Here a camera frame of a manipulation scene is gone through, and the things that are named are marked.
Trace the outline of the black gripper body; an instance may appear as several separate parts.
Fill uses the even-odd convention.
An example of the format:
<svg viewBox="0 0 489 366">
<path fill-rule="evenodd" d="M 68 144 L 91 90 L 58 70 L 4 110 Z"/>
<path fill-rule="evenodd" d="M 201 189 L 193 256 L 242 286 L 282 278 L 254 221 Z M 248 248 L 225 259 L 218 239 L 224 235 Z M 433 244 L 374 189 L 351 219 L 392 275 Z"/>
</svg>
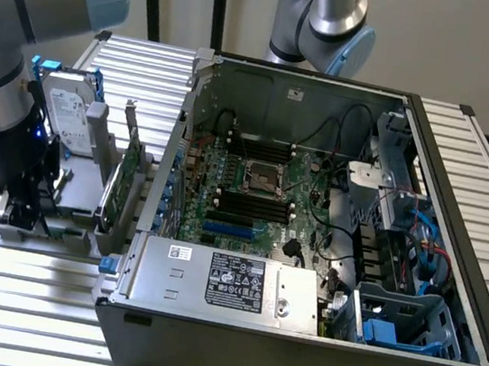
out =
<svg viewBox="0 0 489 366">
<path fill-rule="evenodd" d="M 0 132 L 0 226 L 47 233 L 46 212 L 56 211 L 54 182 L 60 173 L 60 137 L 44 129 Z"/>
</svg>

